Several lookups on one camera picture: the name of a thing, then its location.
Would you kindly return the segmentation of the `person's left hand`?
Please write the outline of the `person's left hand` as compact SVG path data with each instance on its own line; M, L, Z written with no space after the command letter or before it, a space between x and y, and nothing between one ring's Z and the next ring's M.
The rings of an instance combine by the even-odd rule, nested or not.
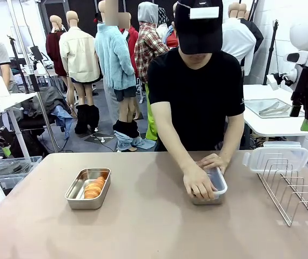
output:
M196 162L196 164L204 170L218 167L222 174L225 173L229 163L230 158L216 153L212 153Z

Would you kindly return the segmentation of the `person's right hand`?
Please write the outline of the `person's right hand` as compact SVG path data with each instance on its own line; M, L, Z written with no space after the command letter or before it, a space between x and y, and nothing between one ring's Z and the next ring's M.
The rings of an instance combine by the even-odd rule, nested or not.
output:
M183 182L190 198L207 201L214 200L214 185L207 173L197 165L192 165L183 170Z

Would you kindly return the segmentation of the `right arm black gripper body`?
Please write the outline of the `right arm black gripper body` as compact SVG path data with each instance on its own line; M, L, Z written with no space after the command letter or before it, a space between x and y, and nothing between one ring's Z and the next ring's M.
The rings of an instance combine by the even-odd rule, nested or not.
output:
M295 66L297 70L297 80L293 84L293 94L291 96L293 107L308 108L308 66Z

